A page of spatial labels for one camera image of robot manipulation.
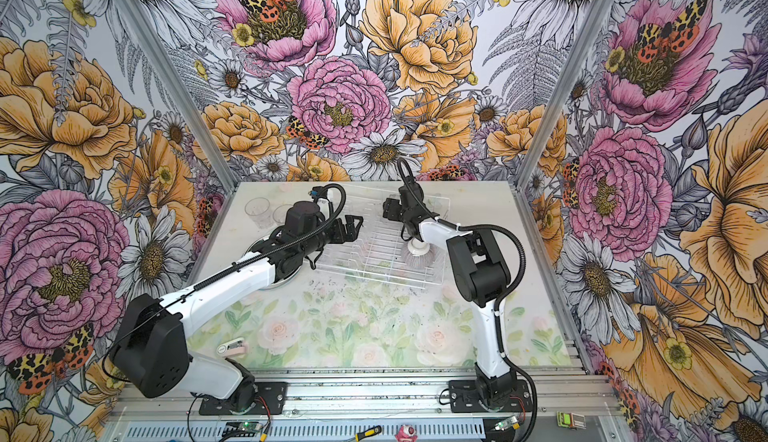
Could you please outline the clear glass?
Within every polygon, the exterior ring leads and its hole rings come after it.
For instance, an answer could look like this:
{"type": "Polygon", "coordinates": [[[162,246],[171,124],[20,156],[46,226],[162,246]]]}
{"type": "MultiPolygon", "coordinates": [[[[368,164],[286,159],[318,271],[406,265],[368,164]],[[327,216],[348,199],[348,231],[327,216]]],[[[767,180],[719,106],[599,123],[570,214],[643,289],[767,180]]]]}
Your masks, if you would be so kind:
{"type": "Polygon", "coordinates": [[[268,229],[272,226],[272,210],[270,200],[265,197],[256,197],[249,200],[244,208],[246,215],[260,229],[268,229]]]}
{"type": "Polygon", "coordinates": [[[291,204],[282,204],[275,208],[272,218],[276,225],[280,226],[286,222],[287,212],[290,208],[292,208],[291,204]]]}

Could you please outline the green rimmed plate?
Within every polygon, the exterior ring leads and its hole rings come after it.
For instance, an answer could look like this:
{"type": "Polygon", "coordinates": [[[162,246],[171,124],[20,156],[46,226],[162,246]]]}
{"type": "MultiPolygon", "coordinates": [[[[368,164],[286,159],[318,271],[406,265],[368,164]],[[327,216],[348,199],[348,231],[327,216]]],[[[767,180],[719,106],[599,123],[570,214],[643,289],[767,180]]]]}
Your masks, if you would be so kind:
{"type": "Polygon", "coordinates": [[[245,286],[253,290],[261,290],[274,284],[282,284],[290,279],[302,265],[302,256],[296,247],[284,248],[285,243],[277,238],[262,238],[257,240],[239,259],[244,262],[249,258],[276,250],[276,253],[263,258],[248,270],[254,269],[245,282],[245,286]]]}

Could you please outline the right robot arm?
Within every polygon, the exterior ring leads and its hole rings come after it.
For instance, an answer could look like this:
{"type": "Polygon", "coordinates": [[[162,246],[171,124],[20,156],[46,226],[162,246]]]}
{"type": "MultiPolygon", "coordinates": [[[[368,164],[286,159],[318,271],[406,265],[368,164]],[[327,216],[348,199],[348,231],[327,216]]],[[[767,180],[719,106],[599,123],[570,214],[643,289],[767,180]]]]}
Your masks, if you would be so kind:
{"type": "Polygon", "coordinates": [[[386,198],[382,217],[402,224],[410,238],[407,254],[420,257],[441,249],[448,256],[456,288],[472,304],[479,399],[487,408],[500,407],[517,387],[517,376],[501,342],[500,297],[512,278],[492,231],[443,219],[406,186],[398,197],[386,198]]]}

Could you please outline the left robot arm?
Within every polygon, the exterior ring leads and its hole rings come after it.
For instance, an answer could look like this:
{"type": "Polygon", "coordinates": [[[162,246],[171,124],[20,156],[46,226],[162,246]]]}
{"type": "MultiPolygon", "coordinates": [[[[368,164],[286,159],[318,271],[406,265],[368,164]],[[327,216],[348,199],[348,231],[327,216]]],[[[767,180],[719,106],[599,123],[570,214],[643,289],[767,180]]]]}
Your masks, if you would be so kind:
{"type": "Polygon", "coordinates": [[[234,303],[316,265],[326,246],[356,241],[363,224],[363,217],[338,209],[324,215],[316,201],[294,203],[282,226],[226,268],[159,298],[134,298],[108,360],[147,398],[180,389],[247,412],[258,398],[253,374],[230,357],[193,352],[188,338],[234,303]]]}

